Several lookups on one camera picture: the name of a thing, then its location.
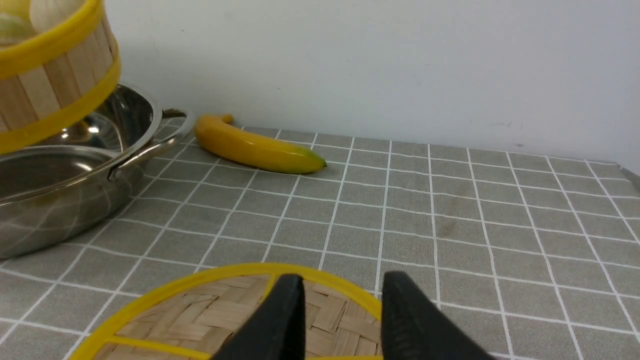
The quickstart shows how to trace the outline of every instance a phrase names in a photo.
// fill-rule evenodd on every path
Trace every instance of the pot rim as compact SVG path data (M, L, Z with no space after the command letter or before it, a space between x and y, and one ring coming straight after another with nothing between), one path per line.
M144 98L149 103L149 105L151 106L151 110L152 110L153 116L152 116L151 123L149 124L149 127L147 128L147 131L145 131L145 133L142 134L142 136L135 143L133 143L127 150L121 152L120 155L110 159L109 161L104 162L103 164L101 164L100 166L94 168L93 170L87 171L87 172L85 172L85 173L83 173L81 175L72 177L72 178L67 179L65 181L62 181L60 183L49 185L49 186L47 186L45 188L41 188L41 189L38 189L38 190L32 190L32 191L29 191L29 192L20 193L18 195L11 195L9 197L5 197L3 199L0 199L0 207L5 206L5 205L9 205L9 204L13 204L13 203L18 202L18 201L30 199L30 198L33 198L33 197L38 197L38 196L44 195L46 193L55 192L55 191L58 191L58 190L60 190L62 188L66 188L66 187L69 187L69 186L74 186L76 184L82 183L83 181L85 181L86 179L88 179L91 176L96 176L97 174L99 174L101 172L105 172L105 170L109 170L111 167L113 167L114 165L117 165L119 162L121 162L122 159L128 158L133 153L135 153L136 151L140 150L144 145L146 145L147 143L149 143L153 139L153 136L155 135L155 133L157 132L158 128L160 127L160 121L162 119L162 111L158 108L157 102L147 92L145 92L144 90L140 90L140 88L138 88L137 86L131 85L130 83L128 83L126 81L119 81L118 85L119 86L124 86L124 87L128 88L129 90L133 90L138 95L142 96L142 98Z

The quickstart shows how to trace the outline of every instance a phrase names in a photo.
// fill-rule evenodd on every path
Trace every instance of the wooden bucket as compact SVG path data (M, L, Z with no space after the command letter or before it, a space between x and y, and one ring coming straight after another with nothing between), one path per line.
M0 50L0 154L87 116L115 89L120 73L104 0L86 0L60 25Z
M247 264L198 273L145 295L103 324L71 360L207 360L286 273L305 279L307 358L381 358L381 305L373 296L317 270Z

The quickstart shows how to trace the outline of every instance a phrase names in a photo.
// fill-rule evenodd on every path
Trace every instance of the banana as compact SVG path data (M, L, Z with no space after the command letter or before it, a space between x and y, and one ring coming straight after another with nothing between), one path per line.
M263 170L307 174L326 167L310 149L243 131L231 115L202 115L194 128L200 146L222 158Z

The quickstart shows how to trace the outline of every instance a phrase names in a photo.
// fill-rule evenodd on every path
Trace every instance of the yellow rim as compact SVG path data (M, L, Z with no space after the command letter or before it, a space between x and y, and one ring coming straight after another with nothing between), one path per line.
M182 291L201 285L205 282L218 281L229 277L270 274L265 294L269 292L275 283L275 279L282 274L298 274L302 278L314 281L334 290L337 290L351 300L357 302L360 306L370 312L377 320L381 319L382 305L373 295L367 293L358 286L347 280L341 279L332 274L319 270L305 268L302 266L274 264L274 263L250 263L224 266L221 268L206 270L183 277L176 281L170 282L150 293L138 298L134 302L125 306L118 313L113 315L109 320L105 321L91 336L89 336L78 349L71 355L69 360L89 360L93 359L96 353L108 343L116 343L123 345L139 346L151 350L169 352L174 355L191 357L199 360L209 360L211 354L197 352L185 348L164 345L145 340L136 340L124 338L114 335L124 325L129 323L131 319L139 315L142 311L156 305ZM326 357L324 359L340 360L340 359L358 359L358 360L380 360L380 356L349 356L349 357Z
M0 133L0 154L22 149L55 135L61 129L75 124L100 106L116 88L122 73L117 43L114 57L113 65L104 78L76 102L33 124L7 133Z
M62 24L0 51L0 80L41 66L64 54L93 33L103 16L103 0L86 0Z

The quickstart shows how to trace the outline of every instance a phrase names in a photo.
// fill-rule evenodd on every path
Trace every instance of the pot handle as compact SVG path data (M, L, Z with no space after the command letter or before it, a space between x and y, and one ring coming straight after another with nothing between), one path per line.
M109 181L118 181L119 173L122 169L141 163L142 161L149 160L150 158L156 157L174 147L175 144L181 142L182 139L184 139L189 132L193 130L193 127L196 125L196 120L198 119L192 111L178 109L166 109L162 111L163 119L172 119L177 117L184 117L184 122L178 130L170 136L167 136L164 140L143 147L123 162L114 165L109 171Z

